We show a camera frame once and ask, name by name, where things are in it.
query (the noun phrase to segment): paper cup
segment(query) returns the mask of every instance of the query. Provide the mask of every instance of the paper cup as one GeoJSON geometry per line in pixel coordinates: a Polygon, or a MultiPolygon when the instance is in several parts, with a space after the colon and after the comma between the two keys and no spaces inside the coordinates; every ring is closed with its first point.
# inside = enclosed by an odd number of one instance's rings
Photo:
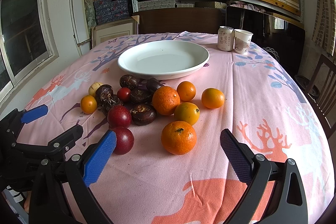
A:
{"type": "Polygon", "coordinates": [[[235,29],[235,52],[247,54],[253,33],[235,29]]]}

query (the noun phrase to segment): plate rim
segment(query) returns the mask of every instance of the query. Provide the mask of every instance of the plate rim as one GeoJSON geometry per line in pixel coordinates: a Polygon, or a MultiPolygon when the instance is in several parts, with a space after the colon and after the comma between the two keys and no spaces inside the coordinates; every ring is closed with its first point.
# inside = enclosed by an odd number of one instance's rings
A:
{"type": "Polygon", "coordinates": [[[210,53],[209,53],[209,51],[208,51],[205,47],[203,47],[202,45],[199,45],[199,44],[197,44],[197,43],[194,43],[194,42],[191,42],[191,41],[184,41],[184,40],[181,40],[181,41],[179,41],[179,40],[156,40],[156,41],[150,41],[150,42],[146,42],[146,43],[141,43],[141,44],[139,44],[139,45],[136,45],[136,46],[134,46],[134,47],[131,47],[131,48],[125,50],[125,52],[123,52],[123,53],[118,57],[118,66],[119,66],[119,68],[121,68],[121,69],[124,70],[124,71],[129,72],[130,74],[133,73],[133,74],[138,74],[138,75],[148,75],[148,76],[151,76],[151,75],[164,76],[164,75],[170,75],[170,74],[176,74],[176,73],[184,73],[184,72],[189,72],[189,71],[192,71],[192,70],[196,70],[196,69],[198,69],[198,68],[201,68],[206,62],[208,62],[209,58],[210,58],[210,53]],[[188,69],[183,69],[183,70],[169,71],[169,72],[141,73],[141,72],[137,72],[137,71],[128,70],[128,69],[124,68],[123,66],[121,66],[121,64],[120,64],[120,58],[121,58],[122,55],[123,55],[124,53],[126,53],[128,50],[133,49],[133,48],[135,48],[135,47],[137,47],[137,46],[148,45],[149,43],[153,43],[153,42],[163,42],[163,41],[170,41],[170,42],[171,42],[171,41],[175,41],[175,42],[183,42],[183,43],[195,44],[195,45],[197,45],[197,46],[202,47],[203,49],[205,49],[206,52],[208,53],[208,56],[207,56],[207,58],[205,59],[205,61],[203,61],[202,63],[200,63],[200,64],[198,64],[198,65],[196,65],[196,66],[194,66],[194,67],[191,67],[191,68],[188,68],[188,69]]]}

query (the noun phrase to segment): table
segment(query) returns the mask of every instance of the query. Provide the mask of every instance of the table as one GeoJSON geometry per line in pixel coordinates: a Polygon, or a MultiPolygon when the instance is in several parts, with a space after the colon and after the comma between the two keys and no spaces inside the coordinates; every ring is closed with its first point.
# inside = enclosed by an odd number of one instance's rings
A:
{"type": "MultiPolygon", "coordinates": [[[[164,33],[132,35],[106,41],[55,76],[41,88],[27,109],[46,104],[48,114],[23,127],[18,142],[46,145],[75,124],[83,126],[83,137],[66,153],[82,154],[108,129],[106,118],[96,110],[87,115],[80,100],[93,82],[120,88],[125,73],[117,59],[140,43],[174,39],[203,45],[210,53],[198,72],[162,83],[177,88],[184,81],[197,89],[192,100],[200,109],[194,125],[197,143],[181,156],[171,155],[161,145],[161,131],[173,116],[159,116],[146,126],[131,125],[134,147],[122,156],[112,155],[98,181],[90,189],[115,224],[222,223],[237,204],[246,185],[239,182],[219,136],[224,128],[254,153],[269,160],[293,158],[302,176],[308,203],[309,223],[314,223],[334,195],[334,170],[327,139],[303,93],[268,53],[251,43],[246,56],[217,50],[217,35],[164,33]],[[201,94],[218,88],[227,100],[219,109],[206,109],[201,94]]],[[[83,222],[69,187],[64,185],[77,220],[83,222]]],[[[269,183],[253,220],[260,219],[272,189],[269,183]]]]}

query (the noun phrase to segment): orange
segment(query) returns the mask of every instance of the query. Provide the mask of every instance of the orange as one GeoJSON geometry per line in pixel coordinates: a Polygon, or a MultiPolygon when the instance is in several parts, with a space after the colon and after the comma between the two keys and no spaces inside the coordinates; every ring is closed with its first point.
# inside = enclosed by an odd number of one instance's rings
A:
{"type": "Polygon", "coordinates": [[[91,114],[97,109],[97,101],[92,95],[86,95],[81,100],[81,109],[86,114],[91,114]]]}
{"type": "Polygon", "coordinates": [[[180,104],[180,96],[170,86],[162,86],[154,92],[152,105],[161,115],[171,115],[180,104]]]}
{"type": "Polygon", "coordinates": [[[202,104],[207,108],[218,108],[224,104],[225,96],[218,89],[209,88],[202,93],[202,104]]]}
{"type": "Polygon", "coordinates": [[[174,111],[174,119],[176,121],[185,121],[192,126],[198,121],[200,110],[197,105],[189,102],[179,104],[174,111]]]}
{"type": "Polygon", "coordinates": [[[182,101],[188,102],[196,95],[196,87],[188,81],[181,82],[176,89],[182,101]]]}
{"type": "Polygon", "coordinates": [[[171,122],[162,130],[162,145],[174,155],[188,153],[194,148],[196,141],[195,129],[184,121],[171,122]]]}

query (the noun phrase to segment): can lid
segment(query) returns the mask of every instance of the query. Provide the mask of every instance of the can lid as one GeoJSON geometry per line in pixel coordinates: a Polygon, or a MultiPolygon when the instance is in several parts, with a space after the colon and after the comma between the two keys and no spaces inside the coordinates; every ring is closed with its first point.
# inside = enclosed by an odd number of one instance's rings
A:
{"type": "Polygon", "coordinates": [[[223,29],[229,29],[229,30],[233,30],[233,28],[231,27],[227,27],[227,26],[219,26],[220,28],[223,28],[223,29]]]}

